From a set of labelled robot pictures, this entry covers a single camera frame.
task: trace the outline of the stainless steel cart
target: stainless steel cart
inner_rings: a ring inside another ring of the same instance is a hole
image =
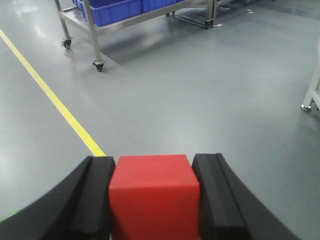
[[[105,61],[102,59],[99,43],[98,43],[98,36],[111,33],[156,17],[159,17],[161,15],[169,15],[172,13],[175,14],[175,11],[188,8],[191,6],[196,7],[205,7],[207,8],[207,18],[204,20],[204,27],[206,29],[213,28],[215,19],[216,19],[216,9],[217,9],[217,0],[185,0],[181,1],[169,6],[165,6],[153,11],[149,11],[128,19],[124,19],[115,23],[111,23],[109,25],[105,26],[95,26],[94,19],[92,16],[92,12],[90,9],[90,3],[89,0],[83,0],[84,3],[84,11],[87,16],[87,20],[84,18],[79,17],[79,8],[78,7],[71,7],[67,9],[62,9],[60,5],[60,0],[55,0],[55,4],[58,10],[58,15],[61,20],[62,28],[64,31],[65,38],[63,39],[63,45],[66,49],[69,49],[71,47],[71,39],[72,37],[69,34],[67,24],[69,23],[76,28],[80,29],[84,33],[91,36],[92,42],[93,42],[93,48],[95,52],[95,60],[93,61],[93,65],[95,66],[96,70],[100,72],[104,66]]]

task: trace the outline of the red cube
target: red cube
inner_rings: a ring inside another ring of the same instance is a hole
[[[200,184],[185,155],[122,156],[109,185],[114,240],[198,240]]]

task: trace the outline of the yellow floor line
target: yellow floor line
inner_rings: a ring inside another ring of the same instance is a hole
[[[55,95],[55,93],[50,89],[46,82],[40,77],[36,70],[30,65],[26,58],[19,52],[15,45],[10,41],[10,39],[5,35],[5,33],[0,29],[0,36],[4,42],[8,45],[11,51],[19,59],[25,69],[30,73],[36,83],[42,88],[44,93],[48,96],[54,106],[59,110],[65,120],[70,124],[74,131],[79,135],[84,144],[89,148],[94,156],[106,156],[106,154],[101,150],[95,140],[89,135],[89,133],[81,126],[77,119],[71,114],[71,112],[66,108],[66,106],[60,101],[60,99]]]

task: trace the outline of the blue plastic bin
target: blue plastic bin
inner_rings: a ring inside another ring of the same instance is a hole
[[[83,17],[87,18],[84,3],[82,1],[79,3]],[[102,27],[141,14],[141,1],[122,0],[107,6],[90,8],[95,25]]]
[[[119,3],[122,1],[124,1],[124,0],[89,0],[90,6],[94,7],[94,8],[100,8],[100,7],[108,6],[111,4]]]
[[[176,0],[141,0],[141,9],[146,13],[175,3]]]

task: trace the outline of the black foam pad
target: black foam pad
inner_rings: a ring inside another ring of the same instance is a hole
[[[216,157],[254,240],[299,240],[242,183],[222,154]]]
[[[0,222],[0,239],[64,239],[91,162],[87,157],[39,200]]]
[[[192,168],[201,185],[202,240],[299,240],[241,182],[222,154],[196,154]]]
[[[109,183],[113,157],[94,157],[69,228],[69,239],[108,240],[111,231]]]
[[[217,157],[214,154],[196,154],[192,168],[201,186],[201,240],[250,240]]]

